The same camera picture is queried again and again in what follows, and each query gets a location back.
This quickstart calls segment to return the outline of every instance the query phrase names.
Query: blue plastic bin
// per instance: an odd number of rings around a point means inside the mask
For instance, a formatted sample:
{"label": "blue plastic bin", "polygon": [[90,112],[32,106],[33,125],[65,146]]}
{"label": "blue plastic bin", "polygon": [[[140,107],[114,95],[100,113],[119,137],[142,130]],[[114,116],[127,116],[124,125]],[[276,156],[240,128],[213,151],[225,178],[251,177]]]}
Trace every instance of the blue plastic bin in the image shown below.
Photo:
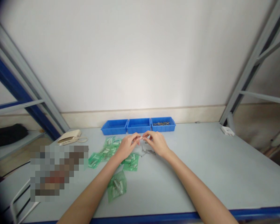
{"label": "blue plastic bin", "polygon": [[144,133],[150,131],[150,126],[150,118],[130,119],[128,121],[128,133]]}
{"label": "blue plastic bin", "polygon": [[[166,132],[166,131],[174,131],[175,129],[175,122],[172,117],[161,117],[161,118],[151,118],[152,130],[158,132]],[[163,126],[153,126],[155,123],[161,122],[170,122],[170,125],[163,125]]]}
{"label": "blue plastic bin", "polygon": [[104,135],[116,135],[127,133],[128,119],[108,120],[101,128]]}

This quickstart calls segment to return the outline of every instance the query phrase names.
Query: green plastic bag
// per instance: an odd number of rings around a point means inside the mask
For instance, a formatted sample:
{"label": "green plastic bag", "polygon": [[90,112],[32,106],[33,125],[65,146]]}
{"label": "green plastic bag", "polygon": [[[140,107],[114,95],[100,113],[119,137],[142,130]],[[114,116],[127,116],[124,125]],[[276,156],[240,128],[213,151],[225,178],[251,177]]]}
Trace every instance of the green plastic bag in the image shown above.
{"label": "green plastic bag", "polygon": [[121,144],[122,142],[122,139],[119,138],[119,139],[116,139],[113,141],[113,143],[111,144],[112,146],[115,146],[115,147],[119,147],[119,145]]}
{"label": "green plastic bag", "polygon": [[114,141],[115,141],[115,136],[106,137],[106,140],[105,140],[105,143],[104,143],[104,148],[112,145]]}
{"label": "green plastic bag", "polygon": [[107,191],[109,203],[127,192],[127,179],[123,171],[113,175],[108,184]]}
{"label": "green plastic bag", "polygon": [[96,169],[102,160],[102,156],[99,153],[94,152],[88,159],[88,167]]}
{"label": "green plastic bag", "polygon": [[137,153],[131,153],[130,156],[126,158],[124,162],[124,171],[137,171],[138,170],[138,160],[139,155]]}
{"label": "green plastic bag", "polygon": [[99,153],[102,155],[102,162],[109,161],[109,159],[114,156],[116,153],[118,147],[115,146],[109,146],[106,148],[103,148]]}

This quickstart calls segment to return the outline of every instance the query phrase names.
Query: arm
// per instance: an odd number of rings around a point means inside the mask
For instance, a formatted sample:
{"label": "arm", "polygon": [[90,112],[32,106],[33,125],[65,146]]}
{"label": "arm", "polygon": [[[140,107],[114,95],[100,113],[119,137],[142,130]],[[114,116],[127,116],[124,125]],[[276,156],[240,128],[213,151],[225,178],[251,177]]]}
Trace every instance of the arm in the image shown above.
{"label": "arm", "polygon": [[161,133],[147,131],[143,140],[172,166],[204,223],[238,223],[214,193],[168,148]]}
{"label": "arm", "polygon": [[115,155],[110,158],[101,172],[63,214],[58,221],[58,224],[88,224],[90,222],[115,170],[120,163],[129,156],[136,144],[139,143],[140,139],[142,138],[138,133],[123,138]]}

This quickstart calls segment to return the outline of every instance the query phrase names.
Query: blue table trim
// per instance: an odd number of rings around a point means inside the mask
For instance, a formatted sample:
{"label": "blue table trim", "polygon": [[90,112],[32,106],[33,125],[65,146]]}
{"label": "blue table trim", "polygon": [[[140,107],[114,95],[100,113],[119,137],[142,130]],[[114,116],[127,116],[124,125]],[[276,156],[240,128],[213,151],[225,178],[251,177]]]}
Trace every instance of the blue table trim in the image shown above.
{"label": "blue table trim", "polygon": [[[280,207],[257,208],[257,209],[235,209],[235,210],[230,210],[230,212],[238,221],[280,217]],[[160,215],[94,218],[91,220],[90,223],[91,224],[152,223],[152,222],[184,223],[185,221],[198,222],[200,221],[200,217],[197,212],[189,212],[189,213],[173,213],[173,214],[160,214]],[[57,221],[35,222],[35,223],[55,224],[56,222]]]}

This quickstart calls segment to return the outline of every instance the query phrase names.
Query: beige telephone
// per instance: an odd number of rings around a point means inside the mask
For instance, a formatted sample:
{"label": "beige telephone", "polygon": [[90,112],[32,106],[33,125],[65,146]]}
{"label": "beige telephone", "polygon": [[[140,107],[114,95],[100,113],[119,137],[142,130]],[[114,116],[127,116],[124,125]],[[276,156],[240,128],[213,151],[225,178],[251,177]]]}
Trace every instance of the beige telephone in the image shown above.
{"label": "beige telephone", "polygon": [[87,137],[80,137],[82,134],[82,132],[80,130],[74,130],[74,131],[70,131],[70,132],[66,132],[64,133],[60,139],[58,140],[58,144],[59,145],[67,145],[67,144],[71,144],[71,143],[74,143],[74,142],[80,142],[80,143],[84,143],[88,140]]}

